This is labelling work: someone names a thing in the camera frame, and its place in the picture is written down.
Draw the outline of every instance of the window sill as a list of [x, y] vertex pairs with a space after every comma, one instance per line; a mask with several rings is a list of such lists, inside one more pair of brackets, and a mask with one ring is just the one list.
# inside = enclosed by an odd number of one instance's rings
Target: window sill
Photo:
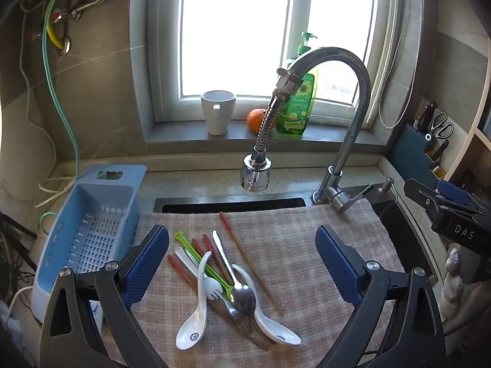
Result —
[[[300, 137], [271, 132], [268, 151], [274, 152], [337, 152], [346, 134], [346, 127], [310, 123]], [[149, 154], [196, 152], [248, 152], [255, 145], [256, 134], [249, 131], [244, 120], [232, 120], [228, 133], [208, 134], [205, 121], [169, 121], [155, 124], [146, 141]], [[353, 147], [356, 153], [384, 153], [385, 144], [370, 130], [362, 129]]]

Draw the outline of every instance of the orange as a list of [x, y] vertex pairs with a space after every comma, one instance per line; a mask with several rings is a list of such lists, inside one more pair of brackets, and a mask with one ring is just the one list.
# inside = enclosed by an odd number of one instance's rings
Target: orange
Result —
[[259, 133], [259, 128], [261, 128], [261, 123], [263, 121], [264, 115], [266, 115], [266, 109], [253, 109], [247, 115], [247, 119], [245, 122], [247, 123], [247, 127], [249, 127], [250, 131], [253, 133]]

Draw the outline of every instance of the faucet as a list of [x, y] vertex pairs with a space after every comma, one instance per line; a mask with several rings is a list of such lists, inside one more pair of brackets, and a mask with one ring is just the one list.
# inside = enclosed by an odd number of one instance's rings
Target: faucet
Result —
[[271, 160], [266, 157], [266, 141], [271, 131], [274, 117], [300, 88], [306, 73], [318, 64], [327, 61], [341, 61], [351, 67], [357, 75], [360, 93], [353, 119], [339, 148], [334, 164], [327, 168], [319, 189], [312, 195], [312, 202], [315, 205], [331, 203], [337, 212], [342, 213], [372, 190], [373, 184], [366, 187], [355, 197], [350, 197], [338, 186], [343, 175], [342, 169], [367, 114], [371, 95], [370, 77], [363, 62], [352, 52], [338, 47], [322, 47], [310, 50], [299, 56], [288, 70], [279, 68], [276, 71], [279, 79], [261, 123], [254, 151], [244, 158], [241, 170], [241, 185], [245, 190], [261, 192], [267, 188]]

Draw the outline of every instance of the blue dish rack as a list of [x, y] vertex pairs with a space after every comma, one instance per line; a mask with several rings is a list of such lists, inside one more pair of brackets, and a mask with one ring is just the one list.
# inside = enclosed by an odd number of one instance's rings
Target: blue dish rack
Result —
[[[133, 242], [139, 208], [137, 192], [146, 167], [93, 165], [75, 183], [44, 245], [34, 278], [31, 309], [44, 321], [46, 306], [59, 272], [99, 270], [121, 260]], [[94, 303], [93, 311], [102, 320]]]

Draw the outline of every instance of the kitchen sink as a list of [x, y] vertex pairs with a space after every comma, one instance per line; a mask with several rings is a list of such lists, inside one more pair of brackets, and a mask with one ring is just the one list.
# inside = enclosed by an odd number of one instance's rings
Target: kitchen sink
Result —
[[[430, 283], [437, 282], [435, 270], [430, 264], [425, 249], [420, 244], [420, 237], [406, 217], [393, 195], [382, 195], [377, 191], [381, 184], [375, 184], [367, 195], [375, 214], [387, 229], [395, 250], [406, 272], [414, 267], [421, 267], [430, 274]], [[351, 197], [367, 186], [343, 188]], [[235, 196], [175, 197], [155, 200], [154, 213], [218, 213], [286, 209], [288, 207], [312, 206], [312, 191], [288, 192], [278, 194], [251, 194]]]

